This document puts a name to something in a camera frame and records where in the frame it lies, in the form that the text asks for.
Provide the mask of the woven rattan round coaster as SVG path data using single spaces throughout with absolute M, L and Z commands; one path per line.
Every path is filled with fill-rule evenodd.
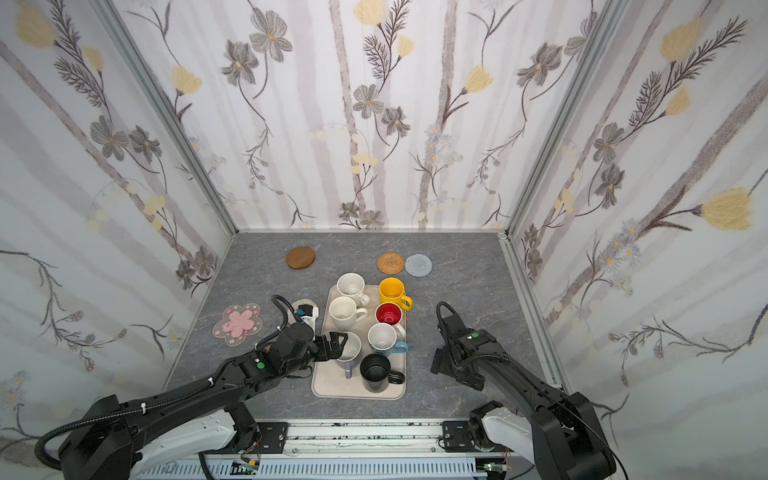
M 386 252 L 378 257 L 376 265 L 382 273 L 395 275 L 405 268 L 405 259 L 399 253 Z

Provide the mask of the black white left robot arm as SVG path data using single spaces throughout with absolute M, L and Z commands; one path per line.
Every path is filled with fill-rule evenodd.
M 338 359 L 345 344 L 343 333 L 287 325 L 205 379 L 124 403 L 97 401 L 82 419 L 44 434 L 34 453 L 67 479 L 133 479 L 191 454 L 249 450 L 263 435 L 246 400 L 313 362 Z

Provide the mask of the grey blue woven coaster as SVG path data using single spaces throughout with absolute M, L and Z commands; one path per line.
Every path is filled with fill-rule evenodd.
M 423 278 L 432 272 L 433 262 L 427 255 L 416 253 L 405 259 L 404 268 L 409 275 Z

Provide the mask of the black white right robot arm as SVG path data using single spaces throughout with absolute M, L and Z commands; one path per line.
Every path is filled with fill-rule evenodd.
M 567 395 L 532 374 L 485 330 L 466 326 L 457 313 L 437 320 L 445 345 L 431 371 L 481 391 L 490 382 L 517 406 L 493 406 L 479 419 L 481 442 L 504 446 L 535 466 L 542 479 L 606 479 L 618 460 L 592 403 Z

